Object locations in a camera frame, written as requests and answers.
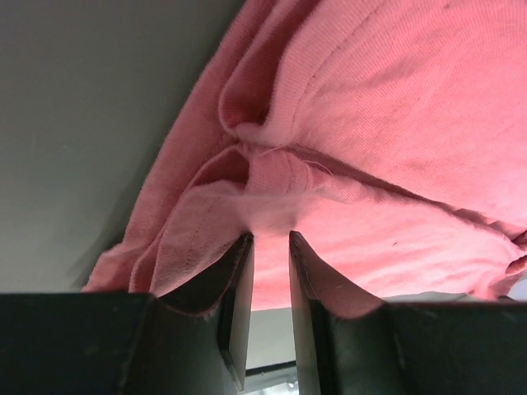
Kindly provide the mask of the red t shirt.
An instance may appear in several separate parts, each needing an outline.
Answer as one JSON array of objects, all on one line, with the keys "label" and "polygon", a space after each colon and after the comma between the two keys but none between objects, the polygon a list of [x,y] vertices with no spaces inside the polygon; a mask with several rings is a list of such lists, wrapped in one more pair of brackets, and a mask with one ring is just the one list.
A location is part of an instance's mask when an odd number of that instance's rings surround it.
[{"label": "red t shirt", "polygon": [[166,295],[254,236],[255,310],[288,235],[382,298],[492,300],[526,273],[523,1],[248,1],[87,292]]}]

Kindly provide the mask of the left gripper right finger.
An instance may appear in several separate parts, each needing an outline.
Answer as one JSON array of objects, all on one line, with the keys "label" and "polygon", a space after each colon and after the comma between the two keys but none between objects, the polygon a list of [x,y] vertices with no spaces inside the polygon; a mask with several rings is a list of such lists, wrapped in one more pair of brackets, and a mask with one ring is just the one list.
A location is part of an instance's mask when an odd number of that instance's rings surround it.
[{"label": "left gripper right finger", "polygon": [[302,394],[523,394],[523,302],[386,302],[289,235]]}]

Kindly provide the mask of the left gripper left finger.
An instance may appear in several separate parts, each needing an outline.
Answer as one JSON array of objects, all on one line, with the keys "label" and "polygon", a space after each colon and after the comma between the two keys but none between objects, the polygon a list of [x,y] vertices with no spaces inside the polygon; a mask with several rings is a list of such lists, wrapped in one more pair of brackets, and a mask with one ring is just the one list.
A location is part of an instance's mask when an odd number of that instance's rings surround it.
[{"label": "left gripper left finger", "polygon": [[162,297],[4,294],[4,394],[236,394],[245,384],[254,238]]}]

